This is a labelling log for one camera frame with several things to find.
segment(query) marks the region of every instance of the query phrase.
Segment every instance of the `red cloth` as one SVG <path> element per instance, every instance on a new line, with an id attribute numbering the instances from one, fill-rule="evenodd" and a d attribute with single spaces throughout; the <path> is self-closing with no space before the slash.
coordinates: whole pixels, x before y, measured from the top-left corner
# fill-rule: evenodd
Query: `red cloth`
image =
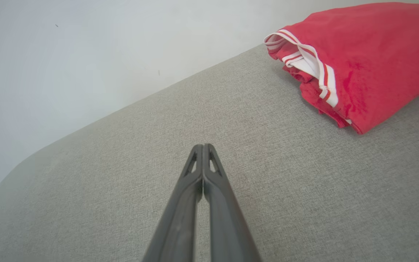
<path id="1" fill-rule="evenodd" d="M 305 100 L 339 127 L 368 132 L 419 96 L 419 4 L 313 13 L 266 37 Z"/>

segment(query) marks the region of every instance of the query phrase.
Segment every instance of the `couch cushion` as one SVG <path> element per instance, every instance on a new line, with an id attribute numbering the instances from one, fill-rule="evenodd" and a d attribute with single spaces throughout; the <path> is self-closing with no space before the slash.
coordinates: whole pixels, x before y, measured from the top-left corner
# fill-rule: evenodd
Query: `couch cushion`
<path id="1" fill-rule="evenodd" d="M 360 136 L 303 101 L 263 46 L 20 163 L 0 184 L 0 261 L 140 261 L 199 143 L 218 151 L 264 261 L 419 261 L 419 98 Z"/>

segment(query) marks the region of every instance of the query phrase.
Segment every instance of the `beige fabric surface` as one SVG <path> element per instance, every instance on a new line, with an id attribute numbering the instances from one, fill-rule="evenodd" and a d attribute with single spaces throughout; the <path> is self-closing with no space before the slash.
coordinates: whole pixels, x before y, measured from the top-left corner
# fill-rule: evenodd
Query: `beige fabric surface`
<path id="1" fill-rule="evenodd" d="M 200 143 L 264 261 L 419 261 L 419 98 L 359 136 L 281 67 L 258 46 L 30 156 L 0 184 L 0 261 L 140 261 Z"/>

